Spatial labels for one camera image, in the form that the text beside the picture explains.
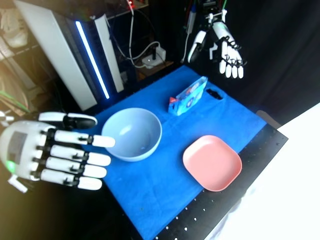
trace pink plate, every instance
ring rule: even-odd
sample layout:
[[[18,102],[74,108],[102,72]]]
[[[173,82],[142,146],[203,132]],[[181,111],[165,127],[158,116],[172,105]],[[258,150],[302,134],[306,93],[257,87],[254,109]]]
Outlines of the pink plate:
[[[239,155],[212,135],[192,143],[183,153],[183,164],[199,184],[212,192],[228,187],[242,169]]]

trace power strip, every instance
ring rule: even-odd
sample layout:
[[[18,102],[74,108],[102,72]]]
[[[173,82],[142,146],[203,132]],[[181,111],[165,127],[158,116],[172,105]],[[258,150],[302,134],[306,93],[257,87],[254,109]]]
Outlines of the power strip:
[[[152,59],[152,54],[142,59],[142,63],[145,64],[147,69],[152,69],[153,67],[163,64],[166,61],[166,50],[164,50],[162,47],[157,46],[155,48],[155,53],[154,60]]]

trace white robotic hand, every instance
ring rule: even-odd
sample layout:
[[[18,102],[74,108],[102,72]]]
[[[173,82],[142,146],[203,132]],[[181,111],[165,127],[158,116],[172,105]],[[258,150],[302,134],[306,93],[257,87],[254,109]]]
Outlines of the white robotic hand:
[[[80,145],[111,148],[115,139],[60,130],[52,125],[58,124],[65,129],[90,128],[97,120],[88,115],[45,112],[38,120],[14,122],[0,136],[0,159],[12,173],[8,182],[24,193],[28,189],[17,177],[79,189],[100,189],[102,181],[99,178],[106,176],[104,167],[110,164],[111,158],[84,151]]]
[[[234,37],[229,32],[227,25],[225,24],[226,10],[222,10],[221,13],[210,13],[207,18],[209,22],[209,30],[213,31],[217,42],[209,50],[210,60],[218,59],[219,72],[225,74],[227,78],[231,76],[236,79],[242,79],[244,77],[244,65],[243,59],[239,54],[240,46],[236,44]],[[193,45],[188,54],[188,62],[193,62],[199,55],[199,52],[203,49],[207,32],[199,31],[196,35]]]

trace blue package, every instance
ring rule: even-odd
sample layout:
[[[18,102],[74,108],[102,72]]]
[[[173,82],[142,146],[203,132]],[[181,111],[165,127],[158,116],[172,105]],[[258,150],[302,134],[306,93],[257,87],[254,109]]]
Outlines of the blue package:
[[[188,111],[202,97],[207,82],[208,78],[202,76],[176,97],[170,97],[168,112],[180,116]]]

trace bowl rim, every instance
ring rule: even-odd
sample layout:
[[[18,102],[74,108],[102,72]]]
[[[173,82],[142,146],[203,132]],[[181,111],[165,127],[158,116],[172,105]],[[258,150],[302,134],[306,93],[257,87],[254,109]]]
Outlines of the bowl rim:
[[[159,143],[160,143],[160,140],[161,140],[161,138],[162,138],[163,128],[162,128],[162,124],[161,124],[159,118],[158,118],[152,111],[150,111],[150,110],[148,110],[148,109],[145,109],[145,108],[141,108],[141,107],[128,107],[128,108],[124,108],[124,109],[122,109],[122,110],[119,110],[119,111],[115,112],[114,114],[112,114],[112,115],[105,121],[105,123],[103,124],[102,130],[101,130],[101,135],[103,136],[104,129],[105,129],[108,121],[111,120],[111,118],[114,118],[114,117],[116,117],[117,114],[120,114],[121,112],[128,111],[128,110],[131,110],[131,111],[132,111],[132,110],[139,110],[139,111],[143,111],[143,112],[147,112],[147,113],[151,114],[151,115],[157,120],[157,123],[158,123],[158,125],[159,125],[159,127],[160,127],[160,133],[159,133],[158,140],[156,141],[156,143],[153,145],[153,147],[152,147],[149,151],[146,151],[146,152],[143,153],[143,154],[140,154],[140,155],[137,155],[137,156],[121,156],[121,155],[112,153],[112,147],[108,147],[108,148],[106,147],[106,150],[108,151],[108,153],[110,153],[110,154],[113,155],[114,157],[116,157],[116,158],[118,158],[118,159],[120,159],[120,160],[124,160],[124,161],[135,162],[135,159],[136,159],[136,158],[138,158],[138,157],[140,157],[140,156],[143,156],[143,155],[145,155],[145,154],[148,153],[148,152],[152,152],[152,153],[153,153],[153,152],[155,151],[155,149],[158,147],[158,145],[159,145]]]

